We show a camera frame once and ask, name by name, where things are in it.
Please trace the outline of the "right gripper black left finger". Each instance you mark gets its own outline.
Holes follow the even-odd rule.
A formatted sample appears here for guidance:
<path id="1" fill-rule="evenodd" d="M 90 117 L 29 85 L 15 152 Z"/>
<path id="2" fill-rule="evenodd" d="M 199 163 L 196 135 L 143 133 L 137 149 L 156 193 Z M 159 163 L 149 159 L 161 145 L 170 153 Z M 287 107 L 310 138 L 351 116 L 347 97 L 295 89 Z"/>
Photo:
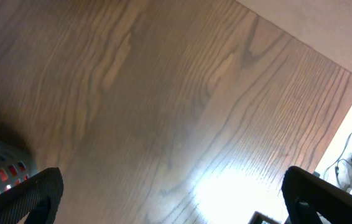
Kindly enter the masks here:
<path id="1" fill-rule="evenodd" d="M 53 223 L 62 195 L 60 169 L 47 168 L 0 194 L 0 223 Z"/>

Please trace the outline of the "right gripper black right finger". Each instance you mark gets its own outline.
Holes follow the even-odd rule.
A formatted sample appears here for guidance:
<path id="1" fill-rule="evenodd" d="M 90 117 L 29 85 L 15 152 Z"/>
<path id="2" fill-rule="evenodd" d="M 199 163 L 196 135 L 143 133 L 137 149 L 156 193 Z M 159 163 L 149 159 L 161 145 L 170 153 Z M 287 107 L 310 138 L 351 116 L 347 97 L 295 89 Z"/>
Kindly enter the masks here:
<path id="1" fill-rule="evenodd" d="M 282 195 L 291 223 L 352 223 L 352 195 L 299 167 L 285 172 Z"/>

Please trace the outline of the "orange tan cracker pack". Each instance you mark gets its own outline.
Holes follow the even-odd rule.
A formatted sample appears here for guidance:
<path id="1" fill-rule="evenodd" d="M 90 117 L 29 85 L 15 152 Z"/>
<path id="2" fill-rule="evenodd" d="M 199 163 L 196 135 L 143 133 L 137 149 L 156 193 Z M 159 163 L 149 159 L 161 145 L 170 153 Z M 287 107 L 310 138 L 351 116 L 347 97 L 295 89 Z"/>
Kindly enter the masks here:
<path id="1" fill-rule="evenodd" d="M 0 184 L 4 184 L 3 190 L 9 190 L 27 180 L 30 174 L 27 167 L 21 161 L 16 164 L 0 167 Z"/>

